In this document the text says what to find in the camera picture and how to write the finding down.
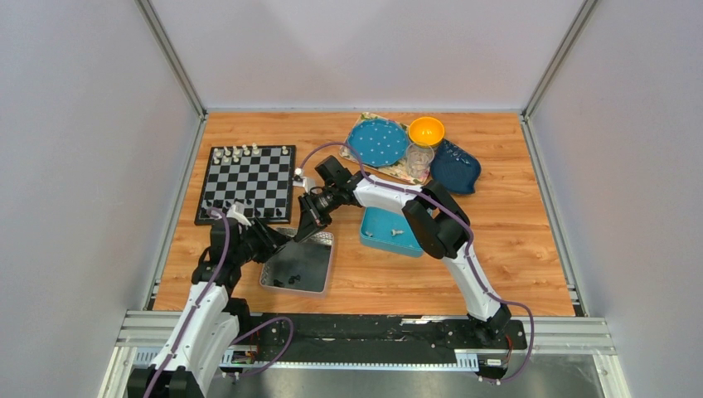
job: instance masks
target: orange bowl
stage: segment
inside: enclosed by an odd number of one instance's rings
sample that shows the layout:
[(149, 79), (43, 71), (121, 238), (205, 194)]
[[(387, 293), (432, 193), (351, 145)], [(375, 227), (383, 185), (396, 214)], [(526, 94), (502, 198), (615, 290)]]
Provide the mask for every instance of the orange bowl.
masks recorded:
[(435, 147), (444, 138), (444, 125), (435, 118), (423, 116), (410, 124), (408, 137), (414, 143)]

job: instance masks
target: blue container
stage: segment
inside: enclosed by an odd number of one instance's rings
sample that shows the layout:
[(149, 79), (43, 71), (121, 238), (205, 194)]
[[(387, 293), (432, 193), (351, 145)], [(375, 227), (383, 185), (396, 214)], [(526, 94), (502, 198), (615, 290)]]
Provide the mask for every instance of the blue container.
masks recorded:
[[(392, 236), (390, 230), (403, 231), (403, 233)], [(420, 257), (424, 253), (405, 217), (375, 207), (366, 208), (359, 237), (363, 245), (374, 249), (410, 257)]]

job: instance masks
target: white wall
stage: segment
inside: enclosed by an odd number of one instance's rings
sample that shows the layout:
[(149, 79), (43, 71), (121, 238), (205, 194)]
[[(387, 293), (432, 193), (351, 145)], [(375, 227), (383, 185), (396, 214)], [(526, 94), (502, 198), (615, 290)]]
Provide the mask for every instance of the white wall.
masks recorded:
[(153, 0), (207, 107), (521, 109), (582, 0)]
[(701, 396), (703, 2), (603, 1), (534, 118), (636, 397)]
[(0, 2), (0, 395), (95, 396), (196, 116), (131, 1)]

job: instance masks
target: wood grain surface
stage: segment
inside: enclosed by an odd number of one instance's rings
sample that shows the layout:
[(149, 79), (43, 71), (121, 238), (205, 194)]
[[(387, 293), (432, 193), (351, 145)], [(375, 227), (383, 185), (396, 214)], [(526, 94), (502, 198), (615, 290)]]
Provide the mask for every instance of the wood grain surface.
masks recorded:
[[(426, 114), (380, 113), (409, 124)], [(456, 196), (476, 234), (475, 249), (493, 288), (505, 299), (530, 306), (535, 315), (573, 316), (569, 293), (549, 222), (541, 203), (525, 140), (515, 114), (431, 114), (446, 128), (446, 138), (482, 165), (476, 193)], [(344, 140), (358, 113), (210, 114), (205, 134), (163, 271), (154, 309), (181, 310), (191, 287), (191, 273), (209, 245), (209, 226), (193, 218), (212, 146), (295, 144), (296, 164), (313, 148)], [(313, 166), (339, 148), (325, 148)], [(352, 172), (355, 163), (340, 159)], [(298, 224), (293, 196), (293, 227)], [(326, 229), (336, 240), (332, 279), (325, 298), (273, 294), (259, 286), (261, 265), (242, 268), (235, 297), (247, 299), (252, 312), (465, 314), (459, 290), (444, 264), (428, 255), (418, 259), (375, 250), (359, 242), (363, 210), (344, 206), (332, 213)], [(524, 314), (511, 308), (513, 314)]]

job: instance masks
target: chessboard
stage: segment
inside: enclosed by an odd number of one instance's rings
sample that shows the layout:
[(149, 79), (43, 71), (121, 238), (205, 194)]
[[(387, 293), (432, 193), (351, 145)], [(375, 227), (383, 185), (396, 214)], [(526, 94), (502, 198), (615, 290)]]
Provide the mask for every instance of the chessboard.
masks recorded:
[(289, 223), (293, 205), (294, 145), (213, 147), (203, 178), (197, 226), (214, 221), (207, 209), (227, 211), (237, 201), (247, 218), (267, 223)]

